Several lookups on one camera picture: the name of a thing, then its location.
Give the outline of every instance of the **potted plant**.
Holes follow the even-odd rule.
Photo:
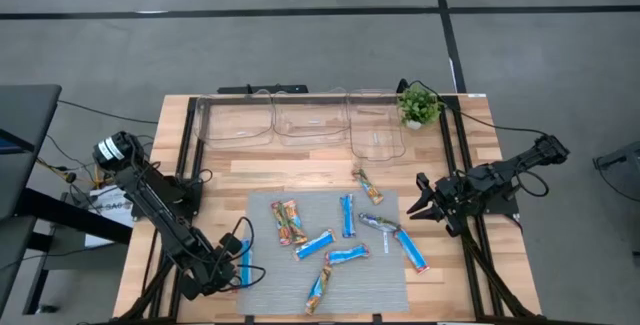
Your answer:
[[[398,97],[398,108],[402,110],[402,123],[418,130],[440,116],[440,102],[435,94],[413,84]]]

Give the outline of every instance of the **computer monitor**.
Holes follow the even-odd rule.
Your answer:
[[[0,129],[0,155],[33,152],[32,144],[20,139],[8,131]]]

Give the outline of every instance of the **black table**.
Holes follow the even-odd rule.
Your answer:
[[[29,175],[44,142],[57,107],[59,85],[0,86],[0,129],[31,143],[33,153],[0,155],[0,314],[9,298],[13,281],[27,248],[47,252],[52,233],[33,232],[37,219],[128,244],[131,228],[95,215],[33,189],[26,188]],[[33,314],[48,270],[42,258],[31,286],[24,314]]]

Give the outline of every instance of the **wooden table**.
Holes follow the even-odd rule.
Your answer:
[[[151,153],[152,161],[160,161],[160,171],[175,172],[189,96],[165,97],[158,130]],[[486,122],[492,122],[486,97],[460,95],[464,112]],[[451,116],[451,132],[456,163],[462,167],[456,128]],[[498,139],[493,128],[464,119],[467,141],[474,166],[501,159]],[[367,168],[367,174],[380,189],[393,189],[399,195],[400,221],[431,269],[416,275],[405,258],[405,274],[410,311],[383,313],[383,321],[441,321],[474,320],[469,284],[460,239],[451,238],[444,230],[444,222],[410,221],[406,210],[418,199],[415,176],[424,172],[432,179],[448,176],[444,145],[438,123],[418,131],[403,129],[406,153],[393,166]],[[195,137],[190,141],[189,159],[193,159]],[[202,168],[213,172],[213,179],[205,184],[200,214],[195,226],[212,243],[231,230],[238,217],[245,214],[250,191],[308,191],[356,189],[350,172],[353,168],[349,142],[342,145],[315,147],[284,147],[278,136],[271,144],[235,148],[205,149]],[[520,230],[501,215],[485,216],[493,252],[495,268],[521,302],[533,312],[540,307],[529,261]],[[114,316],[124,313],[140,295],[153,226],[148,220],[136,223],[129,245]],[[151,270],[155,273],[158,254],[153,255]],[[487,314],[491,313],[486,278],[477,268]],[[166,315],[173,276],[167,278],[160,315]],[[232,293],[199,296],[194,301],[182,299],[178,322],[243,322],[238,315],[236,296]],[[371,314],[339,314],[315,316],[256,316],[257,322],[275,321],[371,321]]]

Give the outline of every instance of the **gray placemat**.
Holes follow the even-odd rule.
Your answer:
[[[367,259],[355,259],[333,266],[326,295],[316,314],[379,313],[409,311],[404,274],[404,253],[389,236],[388,253],[383,235],[357,220],[359,212],[369,212],[398,221],[398,195],[383,191],[384,201],[373,205],[364,191],[352,191],[356,237],[342,237],[340,196],[344,191],[252,192],[247,216],[253,222],[255,241],[253,264],[267,269],[258,284],[238,293],[237,311],[244,315],[303,314],[309,290],[324,264],[329,250],[346,250],[365,243],[371,252]],[[336,241],[301,261],[293,258],[296,245],[282,246],[278,241],[275,219],[269,204],[295,199],[302,228],[309,239],[331,228]],[[254,270],[254,280],[260,272]]]

